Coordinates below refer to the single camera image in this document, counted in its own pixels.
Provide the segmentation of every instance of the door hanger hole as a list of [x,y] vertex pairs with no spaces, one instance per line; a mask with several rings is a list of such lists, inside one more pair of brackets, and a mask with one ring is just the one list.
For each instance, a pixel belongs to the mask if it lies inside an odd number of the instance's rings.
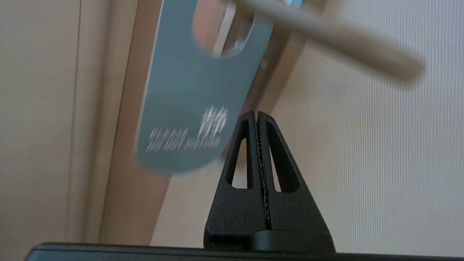
[[237,9],[231,0],[198,0],[193,38],[206,54],[226,58],[243,50],[254,15]]
[[291,7],[300,8],[303,0],[282,0],[285,4]]
[[232,179],[232,186],[236,189],[247,189],[246,166],[246,138],[242,139],[238,150],[237,165]]

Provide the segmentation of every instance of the wall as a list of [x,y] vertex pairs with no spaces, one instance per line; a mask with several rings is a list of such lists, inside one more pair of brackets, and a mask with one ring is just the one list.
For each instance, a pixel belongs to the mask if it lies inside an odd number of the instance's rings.
[[82,237],[105,3],[0,1],[0,260]]
[[[463,11],[458,0],[343,2],[341,20],[424,57],[407,88],[303,51],[272,114],[337,251],[464,256]],[[152,245],[202,246],[221,169],[172,178]]]
[[95,158],[92,164],[85,220],[85,242],[97,243],[103,214],[108,175],[119,117],[138,0],[112,0],[100,90]]

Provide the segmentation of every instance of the beige wall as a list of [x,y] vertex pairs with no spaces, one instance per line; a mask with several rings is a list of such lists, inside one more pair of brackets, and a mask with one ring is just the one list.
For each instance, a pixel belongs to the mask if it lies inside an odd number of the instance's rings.
[[[341,20],[423,55],[423,78],[404,90],[306,46],[277,101],[337,251],[464,256],[463,4],[344,1]],[[221,169],[172,178],[152,245],[202,247]]]
[[108,175],[126,77],[138,0],[112,0],[104,51],[103,88],[100,92],[95,158],[92,164],[85,220],[85,242],[97,243]]
[[0,1],[0,260],[82,236],[105,3]]

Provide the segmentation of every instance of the black surface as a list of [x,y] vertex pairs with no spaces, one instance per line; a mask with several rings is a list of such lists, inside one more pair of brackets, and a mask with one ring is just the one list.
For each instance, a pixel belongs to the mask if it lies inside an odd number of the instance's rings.
[[157,248],[46,243],[34,247],[26,261],[464,261],[463,258],[372,254],[285,254],[218,252],[194,248]]

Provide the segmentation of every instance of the door handle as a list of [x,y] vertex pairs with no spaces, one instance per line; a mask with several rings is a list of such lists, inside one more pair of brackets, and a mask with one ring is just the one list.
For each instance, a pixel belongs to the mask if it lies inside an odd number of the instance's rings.
[[238,8],[258,13],[390,76],[411,80],[424,64],[416,57],[353,29],[329,21],[311,10],[299,10],[275,0],[234,0]]

